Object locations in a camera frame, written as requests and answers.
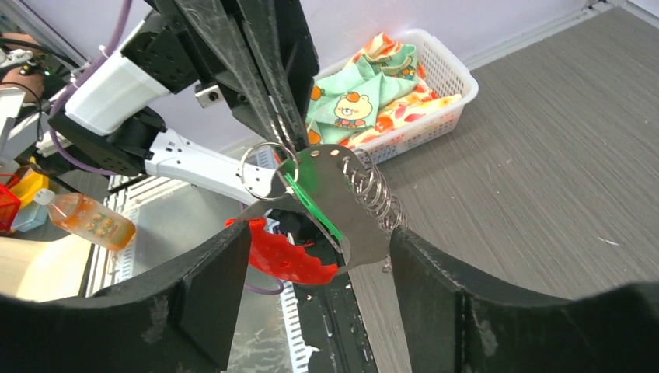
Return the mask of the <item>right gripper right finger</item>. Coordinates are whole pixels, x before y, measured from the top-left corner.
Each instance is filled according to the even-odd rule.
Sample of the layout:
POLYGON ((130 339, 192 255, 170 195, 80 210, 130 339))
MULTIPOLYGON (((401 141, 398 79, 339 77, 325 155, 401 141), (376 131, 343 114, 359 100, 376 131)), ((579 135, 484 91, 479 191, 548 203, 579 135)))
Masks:
POLYGON ((392 273, 415 372, 656 372, 658 285, 576 300, 510 284, 407 228, 392 273))

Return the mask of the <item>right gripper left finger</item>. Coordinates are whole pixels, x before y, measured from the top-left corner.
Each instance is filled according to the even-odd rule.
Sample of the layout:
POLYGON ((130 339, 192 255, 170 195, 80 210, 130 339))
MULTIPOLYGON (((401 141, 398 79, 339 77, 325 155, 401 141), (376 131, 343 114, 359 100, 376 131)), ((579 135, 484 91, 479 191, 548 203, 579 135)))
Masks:
POLYGON ((1 299, 3 372, 223 372, 249 261, 236 222, 89 298, 1 299))

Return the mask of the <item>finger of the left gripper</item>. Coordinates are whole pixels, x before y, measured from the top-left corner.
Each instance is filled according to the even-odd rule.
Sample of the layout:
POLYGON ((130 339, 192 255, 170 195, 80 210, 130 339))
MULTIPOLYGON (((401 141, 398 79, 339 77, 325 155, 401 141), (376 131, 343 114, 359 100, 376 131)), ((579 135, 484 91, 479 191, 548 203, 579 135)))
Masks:
POLYGON ((279 133, 291 150, 309 146, 305 118, 314 76, 316 49, 300 1, 238 2, 242 29, 267 91, 281 119, 279 133))
POLYGON ((242 29, 239 1, 151 1, 149 72, 170 92, 217 87, 232 115, 286 145, 281 121, 242 29))

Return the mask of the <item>green tagged key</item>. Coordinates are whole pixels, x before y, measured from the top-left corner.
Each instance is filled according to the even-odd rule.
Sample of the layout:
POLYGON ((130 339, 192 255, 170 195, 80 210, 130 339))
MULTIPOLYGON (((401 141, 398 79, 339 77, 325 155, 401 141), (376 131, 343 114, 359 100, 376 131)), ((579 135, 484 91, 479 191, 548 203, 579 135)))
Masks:
POLYGON ((310 194, 312 188, 302 184, 303 174, 300 173, 299 166, 291 160, 286 160, 281 163, 279 171, 284 176, 285 182, 292 189, 292 193, 301 201, 302 205, 323 225, 330 236, 340 241, 343 238, 342 232, 327 218, 319 208, 319 205, 314 201, 310 194))

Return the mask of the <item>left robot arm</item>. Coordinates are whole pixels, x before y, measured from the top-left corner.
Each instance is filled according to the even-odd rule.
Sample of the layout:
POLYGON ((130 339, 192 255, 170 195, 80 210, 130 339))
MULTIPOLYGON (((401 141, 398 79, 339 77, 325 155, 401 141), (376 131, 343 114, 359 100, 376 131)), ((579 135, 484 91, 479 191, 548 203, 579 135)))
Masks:
POLYGON ((92 160, 90 171, 164 176, 251 204, 257 168, 166 126, 151 103, 194 87, 283 159, 310 145, 305 126, 318 57, 298 1, 153 1, 123 45, 108 47, 51 109, 53 139, 92 160))

